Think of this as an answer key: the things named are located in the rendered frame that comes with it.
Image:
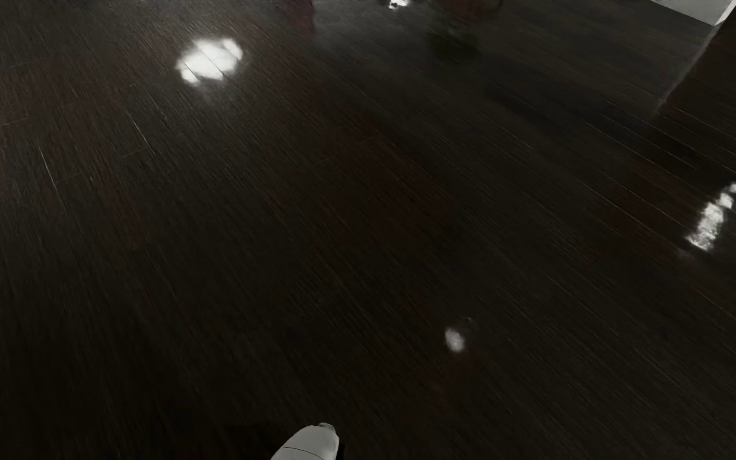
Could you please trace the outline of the white cabinet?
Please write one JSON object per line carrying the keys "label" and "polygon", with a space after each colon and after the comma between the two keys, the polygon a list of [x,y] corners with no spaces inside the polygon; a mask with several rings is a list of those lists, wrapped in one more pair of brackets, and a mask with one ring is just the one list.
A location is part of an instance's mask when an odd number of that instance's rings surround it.
{"label": "white cabinet", "polygon": [[733,11],[736,0],[650,0],[674,12],[699,20],[710,26],[719,26]]}

